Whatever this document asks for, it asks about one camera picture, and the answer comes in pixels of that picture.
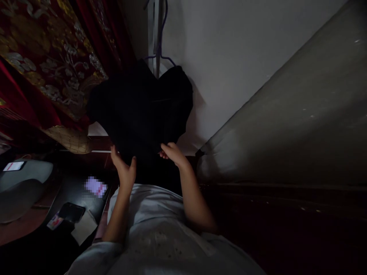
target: white wall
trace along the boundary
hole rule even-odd
[[[345,2],[169,0],[163,55],[195,93],[183,151],[201,148]]]
[[[350,1],[205,145],[214,182],[365,185],[367,3]]]

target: card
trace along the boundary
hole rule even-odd
[[[60,218],[58,216],[58,212],[55,214],[55,216],[48,222],[47,227],[51,230],[55,230],[63,221],[63,218]]]

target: hand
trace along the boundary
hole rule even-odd
[[[111,159],[119,173],[121,186],[132,189],[136,178],[136,157],[133,157],[131,165],[128,166],[121,159],[116,151],[116,147],[113,145],[111,146]]]
[[[162,143],[161,148],[163,150],[163,153],[168,158],[170,158],[179,168],[184,167],[186,165],[190,165],[187,158],[182,154],[181,150],[178,148],[178,146],[175,143],[169,142],[167,145]]]

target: paper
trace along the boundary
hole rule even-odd
[[[58,216],[58,212],[55,214],[55,216],[48,222],[47,227],[51,230],[55,230],[60,223],[63,221],[63,218],[60,218]]]
[[[77,241],[79,246],[89,237],[90,234],[97,228],[97,223],[88,210],[84,213],[78,223],[75,223],[75,229],[71,232],[71,235]]]

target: black phone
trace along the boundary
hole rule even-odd
[[[84,215],[85,208],[72,204],[71,202],[66,202],[61,207],[58,216],[72,223],[79,222],[81,217]]]

